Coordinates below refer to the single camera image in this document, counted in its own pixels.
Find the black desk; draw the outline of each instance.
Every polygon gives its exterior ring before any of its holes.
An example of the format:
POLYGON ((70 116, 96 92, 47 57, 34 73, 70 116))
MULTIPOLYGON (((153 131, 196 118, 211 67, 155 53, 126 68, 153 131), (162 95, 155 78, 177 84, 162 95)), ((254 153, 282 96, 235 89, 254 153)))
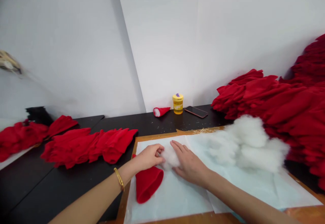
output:
MULTIPOLYGON (((77 118, 77 128, 93 128, 101 116, 77 118)), ((46 142, 33 148, 26 154, 0 171, 0 217, 8 215, 23 198, 53 169, 52 163, 40 158, 46 142)))
MULTIPOLYGON (((160 118, 154 117, 153 113, 105 118, 92 128, 92 133, 101 129, 107 131, 114 128, 130 128, 139 130, 137 136, 144 136, 176 132, 176 129, 193 130, 217 127, 232 122, 225 120, 224 114, 212 110, 210 105, 198 108, 207 111, 209 115, 202 119, 188 112, 176 115, 171 110, 160 118)), ((75 165, 68 170, 64 166, 53 169, 10 212, 6 221, 9 223, 49 222, 66 206, 111 175, 114 167, 119 167, 130 160, 133 147, 134 140, 116 165, 109 165, 101 157, 96 162, 75 165)), ((115 199, 101 220, 116 218, 121 196, 115 199)))

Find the gold bracelet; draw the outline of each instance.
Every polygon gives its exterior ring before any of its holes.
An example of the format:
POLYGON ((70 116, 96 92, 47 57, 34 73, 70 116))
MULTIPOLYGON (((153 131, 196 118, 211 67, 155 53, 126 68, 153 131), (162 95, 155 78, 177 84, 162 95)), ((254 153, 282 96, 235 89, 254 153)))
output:
POLYGON ((117 175, 118 182, 119 182, 120 185, 121 185, 121 190, 124 192, 124 185, 123 185, 122 178, 121 178, 121 176, 120 176, 120 174, 119 174, 119 172, 118 172, 118 170, 117 170, 116 168, 114 168, 114 171, 115 171, 115 173, 116 173, 116 175, 117 175))

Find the label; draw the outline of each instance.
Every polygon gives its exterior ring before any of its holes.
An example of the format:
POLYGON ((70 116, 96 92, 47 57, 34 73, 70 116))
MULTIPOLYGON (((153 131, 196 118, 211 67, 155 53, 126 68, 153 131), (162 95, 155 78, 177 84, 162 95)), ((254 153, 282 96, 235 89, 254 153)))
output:
POLYGON ((176 105, 174 104, 174 110, 183 110, 183 104, 180 104, 180 105, 176 105))

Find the yellow glue jar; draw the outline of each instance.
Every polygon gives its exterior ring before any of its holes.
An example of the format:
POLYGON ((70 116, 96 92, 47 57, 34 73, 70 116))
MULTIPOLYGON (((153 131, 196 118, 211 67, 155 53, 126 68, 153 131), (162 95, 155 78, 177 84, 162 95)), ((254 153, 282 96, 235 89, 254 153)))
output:
POLYGON ((177 93, 173 95, 173 102, 174 102, 174 113, 175 114, 182 114, 183 113, 183 95, 177 93))

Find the wooden board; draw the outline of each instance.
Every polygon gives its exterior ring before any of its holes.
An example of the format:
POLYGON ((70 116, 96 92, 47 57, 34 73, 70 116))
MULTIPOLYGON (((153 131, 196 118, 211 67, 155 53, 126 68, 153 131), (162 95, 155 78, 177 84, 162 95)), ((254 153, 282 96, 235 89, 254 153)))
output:
MULTIPOLYGON (((191 131, 181 131, 177 130, 176 133, 167 133, 167 134, 157 134, 157 135, 149 135, 136 137, 135 144, 133 148, 133 154, 136 153, 137 143, 142 141, 148 141, 153 139, 161 139, 161 138, 169 138, 180 135, 193 135, 199 133, 212 133, 216 130, 222 130, 223 127, 214 127, 214 128, 206 128, 199 130, 191 130, 191 131)), ((312 190, 310 190, 306 185, 301 183, 298 179, 296 179, 293 175, 289 174, 294 180, 296 180, 304 189, 306 189, 309 193, 311 193, 315 198, 317 198, 320 202, 325 204, 325 196, 323 194, 316 194, 312 190)), ((118 210, 117 218, 114 223, 123 224, 124 217, 126 212, 126 206, 129 196, 130 183, 125 188, 125 192, 122 195, 120 207, 118 210)), ((291 216, 292 218, 297 219, 303 224, 325 224, 325 205, 321 206, 308 206, 308 207, 298 207, 298 208, 288 208, 285 211, 286 214, 291 216)), ((157 224, 197 224, 197 223, 207 223, 207 224, 215 224, 215 223, 225 223, 225 224, 237 224, 240 223, 237 218, 235 218, 231 213, 222 213, 215 214, 213 211, 201 214, 195 214, 190 216, 177 217, 172 219, 160 220, 155 222, 147 222, 147 223, 157 223, 157 224)))

